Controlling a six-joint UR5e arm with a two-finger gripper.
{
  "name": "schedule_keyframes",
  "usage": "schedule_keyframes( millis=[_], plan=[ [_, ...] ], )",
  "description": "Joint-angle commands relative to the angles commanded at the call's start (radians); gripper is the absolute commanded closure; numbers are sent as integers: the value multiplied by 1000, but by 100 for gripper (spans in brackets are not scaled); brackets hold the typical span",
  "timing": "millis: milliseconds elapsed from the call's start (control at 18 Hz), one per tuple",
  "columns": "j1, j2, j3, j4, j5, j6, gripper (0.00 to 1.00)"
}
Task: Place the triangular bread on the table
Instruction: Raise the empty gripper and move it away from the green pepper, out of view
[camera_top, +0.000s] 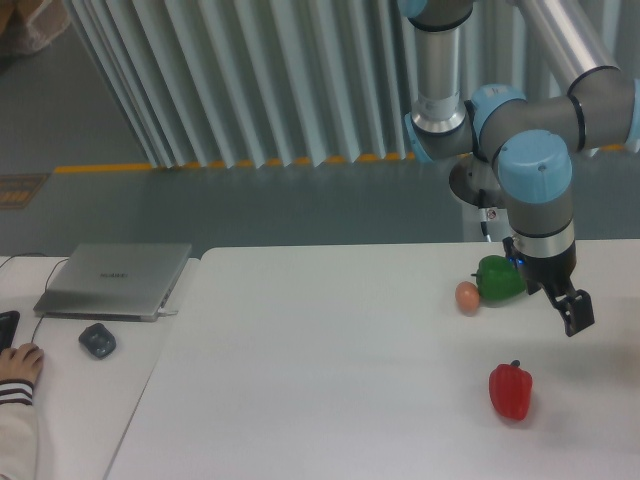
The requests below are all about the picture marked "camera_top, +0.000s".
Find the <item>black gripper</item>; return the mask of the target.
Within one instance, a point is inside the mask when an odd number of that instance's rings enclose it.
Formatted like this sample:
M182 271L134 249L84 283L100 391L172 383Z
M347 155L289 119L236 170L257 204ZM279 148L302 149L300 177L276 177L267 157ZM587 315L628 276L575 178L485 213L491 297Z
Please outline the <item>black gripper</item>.
M551 257L533 257L520 251L513 237L502 240L505 257L526 284L528 294L544 290L552 307L559 313L567 337L572 337L595 323L591 296L576 289L571 281L576 260L576 246Z

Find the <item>white striped sleeve forearm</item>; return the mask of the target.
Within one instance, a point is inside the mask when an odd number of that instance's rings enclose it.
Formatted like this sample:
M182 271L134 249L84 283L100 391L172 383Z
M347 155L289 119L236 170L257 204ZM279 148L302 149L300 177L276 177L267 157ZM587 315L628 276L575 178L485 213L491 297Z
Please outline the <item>white striped sleeve forearm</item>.
M33 384L1 381L1 478L34 479L38 451L38 422Z

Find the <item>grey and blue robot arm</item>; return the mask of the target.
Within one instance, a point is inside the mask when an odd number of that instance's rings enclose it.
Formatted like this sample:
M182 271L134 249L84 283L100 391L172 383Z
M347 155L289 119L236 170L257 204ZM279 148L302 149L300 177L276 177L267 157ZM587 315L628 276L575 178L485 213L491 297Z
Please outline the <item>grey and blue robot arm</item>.
M543 291L567 335L590 327L589 294L574 287L574 152L639 145L639 83L624 74L575 1L521 1L561 96L532 103L503 84L461 97L460 31L470 1L402 1L416 32L418 96L406 115L415 157L470 153L493 172L511 232L505 256L529 293Z

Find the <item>person's hand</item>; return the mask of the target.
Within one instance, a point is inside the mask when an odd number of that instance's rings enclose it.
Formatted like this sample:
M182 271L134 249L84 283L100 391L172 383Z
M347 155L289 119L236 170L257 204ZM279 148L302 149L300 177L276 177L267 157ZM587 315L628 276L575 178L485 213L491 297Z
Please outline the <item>person's hand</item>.
M36 385L43 369L44 350L34 343L18 348L6 348L1 352L0 379L21 381Z

